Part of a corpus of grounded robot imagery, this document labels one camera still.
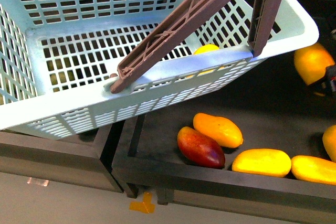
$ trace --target orange mango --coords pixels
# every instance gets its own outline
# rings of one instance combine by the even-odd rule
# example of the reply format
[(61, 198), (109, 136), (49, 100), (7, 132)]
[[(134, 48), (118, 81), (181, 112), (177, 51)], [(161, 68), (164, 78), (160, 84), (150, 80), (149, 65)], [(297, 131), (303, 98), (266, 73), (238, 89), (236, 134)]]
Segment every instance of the orange mango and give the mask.
[(306, 85), (323, 78), (326, 68), (332, 65), (335, 65), (335, 61), (320, 43), (298, 49), (294, 53), (294, 66)]
[(220, 146), (237, 148), (243, 143), (239, 127), (228, 118), (198, 113), (193, 119), (194, 128), (214, 139)]
[(322, 137), (323, 145), (330, 159), (336, 162), (336, 125), (326, 129)]

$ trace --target red mango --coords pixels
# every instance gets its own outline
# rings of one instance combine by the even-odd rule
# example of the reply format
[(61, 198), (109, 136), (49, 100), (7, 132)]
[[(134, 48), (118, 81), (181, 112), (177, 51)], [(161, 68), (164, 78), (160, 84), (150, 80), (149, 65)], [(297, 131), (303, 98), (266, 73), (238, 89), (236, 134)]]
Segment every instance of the red mango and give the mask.
[(199, 166), (222, 169), (225, 156), (220, 145), (212, 138), (190, 127), (183, 127), (177, 135), (182, 154)]

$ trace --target black tray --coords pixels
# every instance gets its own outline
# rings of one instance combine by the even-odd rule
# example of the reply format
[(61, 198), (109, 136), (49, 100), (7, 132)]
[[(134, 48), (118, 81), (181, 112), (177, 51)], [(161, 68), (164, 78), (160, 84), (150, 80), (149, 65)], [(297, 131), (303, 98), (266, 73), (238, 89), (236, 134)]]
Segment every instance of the black tray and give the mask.
[[(329, 159), (322, 135), (336, 124), (336, 100), (310, 92), (292, 61), (292, 53), (272, 57), (219, 91), (126, 120), (113, 175), (128, 185), (335, 213), (336, 186), (299, 181), (292, 174), (275, 178), (230, 170), (234, 158), (250, 148)], [(227, 117), (243, 133), (242, 146), (224, 149), (223, 170), (195, 166), (178, 149), (178, 131), (192, 126), (197, 112)]]

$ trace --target yellow fruit in basket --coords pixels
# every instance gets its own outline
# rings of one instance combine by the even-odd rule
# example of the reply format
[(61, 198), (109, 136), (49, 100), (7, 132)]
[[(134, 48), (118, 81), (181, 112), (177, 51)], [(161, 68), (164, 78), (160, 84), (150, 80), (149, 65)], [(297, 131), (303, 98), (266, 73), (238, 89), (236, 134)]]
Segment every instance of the yellow fruit in basket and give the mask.
[[(4, 90), (5, 92), (7, 92), (8, 94), (11, 94), (11, 91), (10, 91), (10, 90), (11, 90), (11, 89), (10, 89), (10, 84), (9, 84), (7, 78), (5, 78), (5, 86), (3, 87), (3, 90)], [(17, 97), (17, 92), (16, 92), (16, 89), (15, 89), (15, 88), (14, 88), (14, 95), (12, 94), (12, 96)], [(6, 102), (5, 96), (2, 95), (2, 94), (0, 94), (0, 105), (4, 105), (5, 102)]]
[(211, 52), (211, 51), (215, 51), (218, 50), (219, 47), (213, 44), (207, 44), (205, 46), (202, 46), (200, 48), (198, 48), (195, 52), (194, 55), (199, 55), (199, 54), (203, 54), (204, 52)]
[(330, 159), (336, 162), (336, 125), (326, 129), (322, 140)]
[(58, 84), (56, 74), (53, 73), (53, 74), (50, 75), (50, 82), (51, 82), (51, 85), (57, 85)]
[(249, 149), (238, 154), (232, 163), (234, 172), (285, 177), (291, 169), (290, 157), (281, 150)]
[(292, 173), (299, 180), (336, 185), (336, 163), (319, 157), (292, 158)]
[(294, 66), (306, 85), (323, 78), (326, 67), (332, 65), (335, 65), (335, 61), (320, 43), (295, 51)]
[(244, 141), (239, 127), (228, 118), (197, 113), (193, 124), (197, 131), (211, 137), (220, 146), (237, 148)]

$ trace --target black object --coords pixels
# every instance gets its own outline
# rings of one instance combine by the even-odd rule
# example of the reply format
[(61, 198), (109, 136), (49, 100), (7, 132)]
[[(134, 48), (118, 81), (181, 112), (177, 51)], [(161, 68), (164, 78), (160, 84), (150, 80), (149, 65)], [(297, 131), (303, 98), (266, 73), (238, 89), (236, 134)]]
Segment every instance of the black object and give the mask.
[(327, 67), (325, 76), (308, 87), (315, 92), (336, 98), (336, 65)]
[(336, 29), (336, 13), (331, 14), (329, 17), (327, 17), (327, 22), (329, 23), (329, 26), (332, 30)]

